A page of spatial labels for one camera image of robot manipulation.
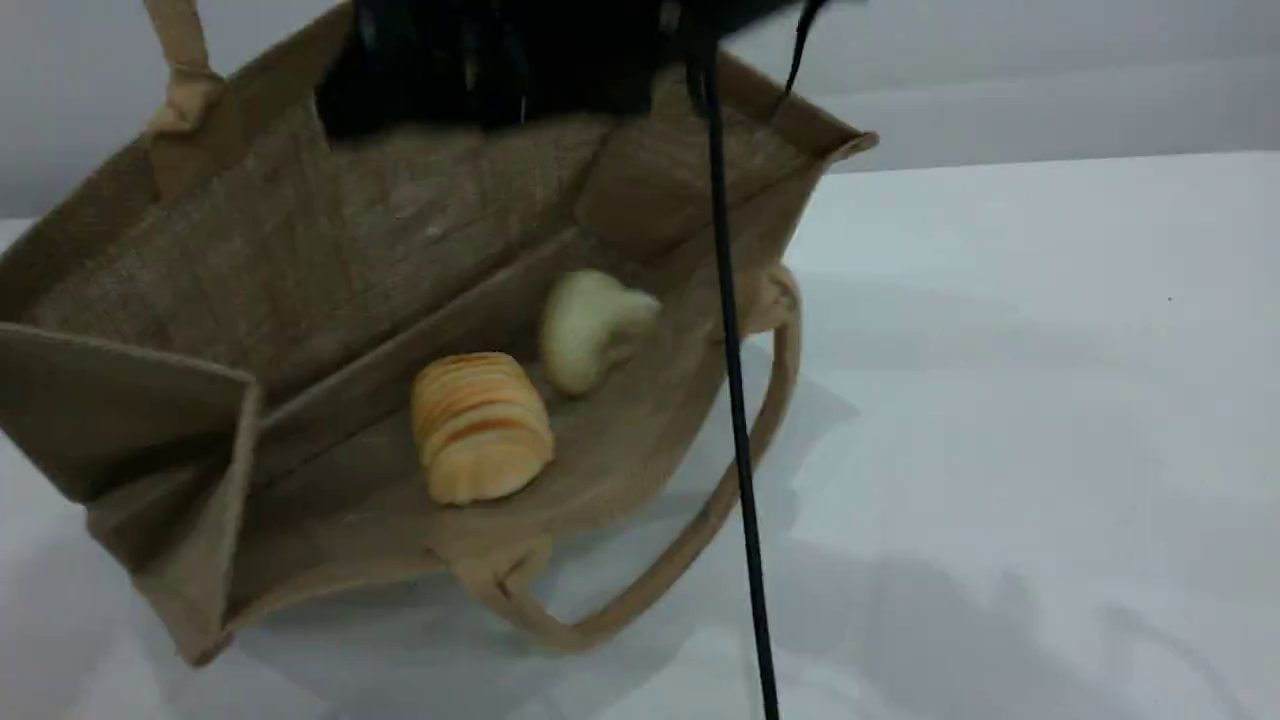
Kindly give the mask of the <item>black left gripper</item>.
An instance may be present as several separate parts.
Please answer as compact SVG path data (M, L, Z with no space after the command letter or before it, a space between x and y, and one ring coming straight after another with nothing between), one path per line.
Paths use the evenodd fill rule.
M497 132L556 117L643 117L659 73L704 67L786 1L356 1L315 91L326 136L402 126Z

